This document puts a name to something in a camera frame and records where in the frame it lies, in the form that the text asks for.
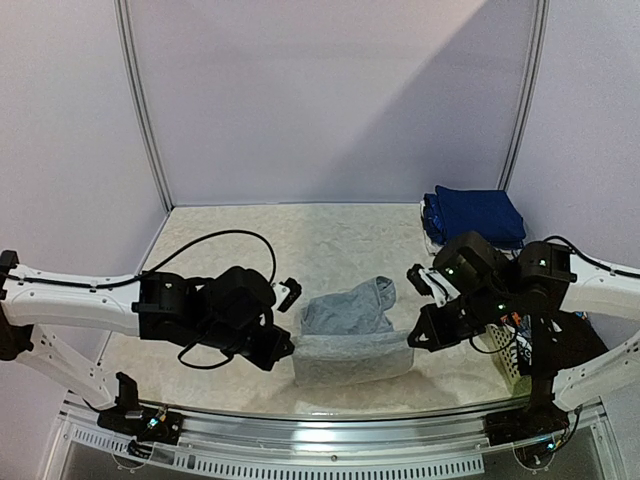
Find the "grey tank top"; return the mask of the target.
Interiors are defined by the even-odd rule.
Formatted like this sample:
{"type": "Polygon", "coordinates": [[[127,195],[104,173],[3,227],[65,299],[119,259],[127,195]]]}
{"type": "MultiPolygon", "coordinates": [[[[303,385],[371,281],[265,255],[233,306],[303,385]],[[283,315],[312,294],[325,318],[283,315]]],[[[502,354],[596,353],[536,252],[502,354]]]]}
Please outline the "grey tank top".
{"type": "Polygon", "coordinates": [[[387,316],[396,287],[377,276],[353,289],[313,298],[294,341],[293,370],[300,387],[329,388],[386,380],[414,364],[408,332],[387,316]]]}

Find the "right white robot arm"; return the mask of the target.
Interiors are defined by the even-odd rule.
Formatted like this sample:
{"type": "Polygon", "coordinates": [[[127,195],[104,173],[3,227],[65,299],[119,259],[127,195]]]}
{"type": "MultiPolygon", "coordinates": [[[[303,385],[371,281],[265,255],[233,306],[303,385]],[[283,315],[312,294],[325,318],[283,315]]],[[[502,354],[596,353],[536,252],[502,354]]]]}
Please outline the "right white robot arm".
{"type": "Polygon", "coordinates": [[[557,411],[569,412],[639,379],[639,337],[608,348],[594,314],[639,318],[639,272],[582,253],[560,236],[534,241],[509,257],[472,231],[455,237],[430,267],[407,278],[433,301],[420,310],[410,347],[436,352],[486,332],[510,329],[530,345],[532,390],[517,427],[537,436],[557,411]]]}

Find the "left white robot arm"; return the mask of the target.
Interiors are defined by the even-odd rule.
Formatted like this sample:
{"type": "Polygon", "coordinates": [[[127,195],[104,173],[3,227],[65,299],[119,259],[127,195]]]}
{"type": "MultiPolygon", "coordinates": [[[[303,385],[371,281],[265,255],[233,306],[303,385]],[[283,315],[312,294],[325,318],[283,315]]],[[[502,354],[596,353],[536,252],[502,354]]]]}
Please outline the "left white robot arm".
{"type": "Polygon", "coordinates": [[[302,288],[293,278],[273,283],[234,266],[215,278],[183,278],[149,270],[139,276],[91,278],[54,274],[1,253],[1,358],[39,371],[108,410],[128,434],[148,426],[137,385],[121,372],[106,372],[60,340],[52,326],[99,329],[180,347],[220,351],[226,362],[242,356],[263,371],[294,350],[291,335],[274,322],[302,288]]]}

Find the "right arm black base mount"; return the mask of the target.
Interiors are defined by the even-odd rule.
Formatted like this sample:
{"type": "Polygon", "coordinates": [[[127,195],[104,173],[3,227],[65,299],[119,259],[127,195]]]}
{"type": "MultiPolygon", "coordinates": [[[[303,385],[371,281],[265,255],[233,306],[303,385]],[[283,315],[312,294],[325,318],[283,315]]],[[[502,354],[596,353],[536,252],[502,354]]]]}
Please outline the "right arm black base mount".
{"type": "Polygon", "coordinates": [[[487,414],[483,433],[491,446],[518,442],[569,428],[569,414],[553,403],[550,380],[535,380],[525,406],[487,414]]]}

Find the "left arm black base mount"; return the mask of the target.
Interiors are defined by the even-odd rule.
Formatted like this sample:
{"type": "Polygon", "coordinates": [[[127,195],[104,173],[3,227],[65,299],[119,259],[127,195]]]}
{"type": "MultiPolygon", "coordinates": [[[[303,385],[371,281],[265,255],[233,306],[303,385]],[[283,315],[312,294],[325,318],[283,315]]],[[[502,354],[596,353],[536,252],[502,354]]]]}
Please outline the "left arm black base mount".
{"type": "Polygon", "coordinates": [[[115,405],[101,410],[97,426],[115,433],[129,435],[137,442],[158,442],[177,445],[182,433],[184,416],[166,405],[143,406],[138,386],[128,375],[115,374],[118,382],[115,405]]]}

